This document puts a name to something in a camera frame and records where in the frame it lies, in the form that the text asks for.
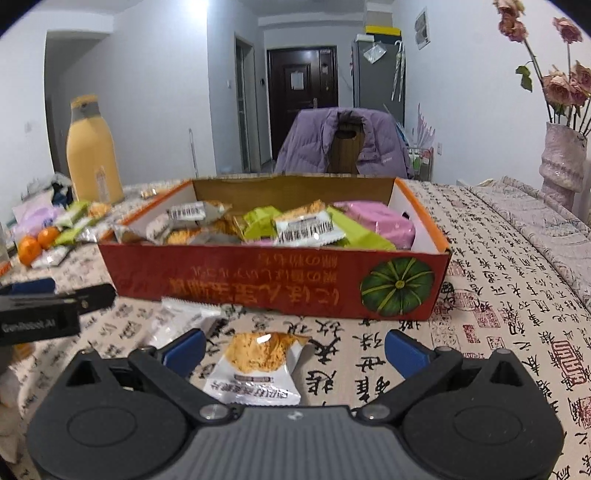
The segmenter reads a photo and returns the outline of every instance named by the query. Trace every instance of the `yellow bottle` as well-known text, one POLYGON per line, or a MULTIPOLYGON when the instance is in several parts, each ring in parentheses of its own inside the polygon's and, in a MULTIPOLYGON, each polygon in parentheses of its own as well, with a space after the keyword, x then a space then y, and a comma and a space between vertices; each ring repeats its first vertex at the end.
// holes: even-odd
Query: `yellow bottle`
POLYGON ((100 115, 96 95, 72 101, 66 155, 78 200, 101 203, 123 200, 113 137, 100 115))

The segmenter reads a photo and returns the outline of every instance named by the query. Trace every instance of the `green snack wrapper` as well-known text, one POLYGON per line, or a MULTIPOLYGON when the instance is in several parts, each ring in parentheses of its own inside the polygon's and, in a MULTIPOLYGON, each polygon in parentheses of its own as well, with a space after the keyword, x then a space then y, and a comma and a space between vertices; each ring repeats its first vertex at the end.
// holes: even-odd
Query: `green snack wrapper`
POLYGON ((275 207, 255 208, 244 216, 247 227, 242 231, 244 240, 260 240, 261 238, 275 238, 275 222, 273 219, 282 212, 275 207))
POLYGON ((396 250, 394 244, 386 240, 383 236, 367 230, 336 208, 328 207, 326 210, 332 218, 333 223, 347 235, 345 239, 336 242, 335 245, 356 250, 382 250, 386 252, 396 250))
POLYGON ((56 221, 53 222, 53 225, 61 226, 62 228, 74 228, 74 224, 84 217, 88 211, 89 206, 90 202, 72 203, 64 214, 56 218, 56 221))
POLYGON ((96 225, 99 222, 99 219, 92 218, 92 217, 84 217, 76 222, 74 227, 70 228, 62 232, 62 234, 57 237, 54 246, 58 245, 73 245, 76 243, 76 238, 81 233, 82 230, 85 228, 91 227, 96 225))

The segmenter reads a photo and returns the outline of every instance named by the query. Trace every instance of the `bedsheet with calligraphy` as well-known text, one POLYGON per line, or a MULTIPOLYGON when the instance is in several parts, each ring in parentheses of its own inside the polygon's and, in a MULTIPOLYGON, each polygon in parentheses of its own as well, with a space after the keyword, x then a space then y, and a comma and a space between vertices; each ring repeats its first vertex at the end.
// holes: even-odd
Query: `bedsheet with calligraphy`
MULTIPOLYGON (((590 314, 567 282, 517 228, 476 194, 461 187, 413 183, 453 245, 453 261, 428 322, 375 322, 282 316, 226 306, 227 321, 209 339, 206 358, 190 381, 202 387, 235 332, 282 331, 312 337, 295 371, 304 402, 362 406, 402 381, 384 355, 384 336, 400 329, 428 347, 449 345, 473 358, 515 351, 558 414, 566 447, 553 480, 591 478, 590 314)), ((540 202, 534 202, 539 208, 540 202)), ((109 281, 96 246, 79 248, 51 272, 62 289, 109 281)), ((15 269, 11 280, 46 276, 15 269)), ((137 346, 158 303, 118 298, 113 309, 83 318, 76 338, 42 342, 17 367, 22 382, 22 431, 73 355, 92 346, 105 357, 137 346)), ((19 479, 38 479, 24 452, 19 479)))

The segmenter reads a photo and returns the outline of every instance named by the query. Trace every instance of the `pink snack package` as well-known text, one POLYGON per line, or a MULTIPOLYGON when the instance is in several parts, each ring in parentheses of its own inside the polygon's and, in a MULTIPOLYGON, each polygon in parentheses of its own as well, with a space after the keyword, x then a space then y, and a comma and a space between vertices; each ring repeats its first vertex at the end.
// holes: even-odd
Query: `pink snack package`
POLYGON ((417 234, 414 223, 380 202, 337 202, 351 220, 391 241, 400 250, 410 250, 417 234))

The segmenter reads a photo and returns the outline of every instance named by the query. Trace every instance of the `product label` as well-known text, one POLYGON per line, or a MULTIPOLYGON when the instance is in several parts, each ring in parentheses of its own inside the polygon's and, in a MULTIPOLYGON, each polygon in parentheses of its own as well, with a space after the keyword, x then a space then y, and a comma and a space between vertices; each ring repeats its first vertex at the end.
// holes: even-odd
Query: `product label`
POLYGON ((205 219, 205 209, 202 202, 189 203, 180 207, 170 209, 170 218, 172 220, 195 220, 205 219))
POLYGON ((96 185, 99 189, 99 201, 101 203, 110 203, 111 196, 109 194, 109 186, 107 185, 107 175, 105 168, 101 167, 96 171, 96 185))
POLYGON ((319 239, 321 235, 334 230, 330 218, 323 219, 317 216, 295 222, 289 222, 287 228, 279 234, 278 243, 291 243, 309 238, 319 239))

